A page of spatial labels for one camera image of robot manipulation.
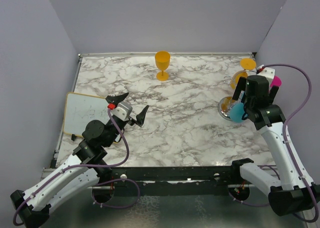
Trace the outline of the pink wine glass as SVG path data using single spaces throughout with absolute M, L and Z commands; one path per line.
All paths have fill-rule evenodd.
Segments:
M 270 88 L 277 86 L 280 87 L 282 85 L 282 81 L 278 76 L 274 76 L 272 82 L 270 83 Z

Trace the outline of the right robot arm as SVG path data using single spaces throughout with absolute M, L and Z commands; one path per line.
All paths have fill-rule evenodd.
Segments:
M 255 185 L 267 198 L 278 216 L 310 210 L 320 201 L 320 186 L 314 182 L 298 157 L 285 125 L 281 108 L 273 104 L 278 91 L 270 87 L 266 77 L 241 77 L 233 100 L 241 99 L 245 119 L 254 123 L 271 152 L 279 179 L 260 169 L 250 159 L 235 160 L 229 177 L 240 184 L 244 180 Z

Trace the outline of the chrome wine glass rack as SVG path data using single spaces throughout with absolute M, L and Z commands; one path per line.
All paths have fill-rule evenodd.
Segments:
M 237 100 L 237 101 L 232 100 L 232 96 L 226 96 L 222 98 L 218 103 L 218 107 L 217 107 L 218 113 L 222 118 L 231 122 L 232 120 L 230 119 L 230 110 L 234 105 L 236 105 L 240 101 L 241 100 Z

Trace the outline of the blue wine glass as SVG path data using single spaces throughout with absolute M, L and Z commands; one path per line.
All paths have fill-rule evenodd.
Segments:
M 235 104 L 230 112 L 230 119 L 235 123 L 242 123 L 248 118 L 248 114 L 244 110 L 244 104 L 242 102 Z

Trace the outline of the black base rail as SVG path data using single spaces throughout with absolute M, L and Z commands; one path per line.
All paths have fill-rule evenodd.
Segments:
M 121 175 L 137 183 L 141 196 L 227 196 L 228 187 L 248 184 L 233 166 L 115 167 L 103 181 Z

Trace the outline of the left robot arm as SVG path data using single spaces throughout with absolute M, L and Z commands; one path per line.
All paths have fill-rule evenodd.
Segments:
M 82 133 L 82 141 L 61 166 L 31 188 L 16 190 L 10 195 L 15 208 L 12 221 L 14 226 L 39 228 L 56 208 L 78 192 L 89 187 L 128 181 L 127 177 L 115 178 L 112 174 L 112 169 L 124 164 L 130 154 L 123 129 L 126 125 L 142 127 L 149 106 L 146 105 L 132 118 L 133 108 L 124 101 L 127 96 L 128 93 L 107 96 L 108 122 L 91 120 Z M 121 137 L 124 142 L 126 156 L 118 163 L 106 164 L 103 160 L 107 155 L 105 149 L 117 137 Z

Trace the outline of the small yellow-framed whiteboard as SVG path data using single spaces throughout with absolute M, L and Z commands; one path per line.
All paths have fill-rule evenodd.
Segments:
M 108 103 L 103 97 L 69 92 L 66 95 L 63 133 L 72 141 L 81 138 L 87 124 L 99 120 L 106 124 L 109 121 Z

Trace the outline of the yellow wine glass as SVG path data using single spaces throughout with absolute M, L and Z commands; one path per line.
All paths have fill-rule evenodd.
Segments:
M 155 56 L 155 65 L 159 69 L 156 74 L 156 78 L 159 81 L 167 81 L 169 79 L 169 74 L 166 72 L 170 65 L 171 55 L 167 51 L 158 51 Z
M 240 66 L 242 70 L 237 71 L 230 80 L 230 87 L 234 90 L 238 84 L 238 81 L 241 77 L 247 78 L 250 72 L 254 72 L 257 64 L 256 61 L 252 58 L 243 58 L 240 61 Z

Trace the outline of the yellow wine glass on rack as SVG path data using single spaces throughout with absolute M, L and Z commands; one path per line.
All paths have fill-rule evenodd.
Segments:
M 252 58 L 243 58 L 240 61 L 240 66 L 242 70 L 237 71 L 230 80 L 230 87 L 234 90 L 238 84 L 238 81 L 241 77 L 247 78 L 250 72 L 254 72 L 257 64 L 256 61 Z

